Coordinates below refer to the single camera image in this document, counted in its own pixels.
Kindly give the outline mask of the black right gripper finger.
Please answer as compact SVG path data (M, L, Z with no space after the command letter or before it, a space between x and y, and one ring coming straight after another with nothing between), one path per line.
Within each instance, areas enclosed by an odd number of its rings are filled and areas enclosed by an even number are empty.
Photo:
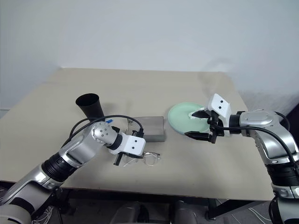
M189 131L184 133L185 136L194 140L209 140L209 133L201 133L197 131Z
M200 110L192 113L192 117L200 118L200 119L208 119L210 118L210 114L205 110Z

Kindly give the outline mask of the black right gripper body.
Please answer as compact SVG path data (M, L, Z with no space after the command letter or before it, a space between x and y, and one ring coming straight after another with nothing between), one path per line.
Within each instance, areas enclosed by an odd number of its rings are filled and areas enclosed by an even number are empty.
M210 132L212 133L209 137L209 142L214 144L217 137L224 136L224 131L221 129L221 127L223 127L223 123L215 111L211 111L211 115L207 120L207 123L210 125Z

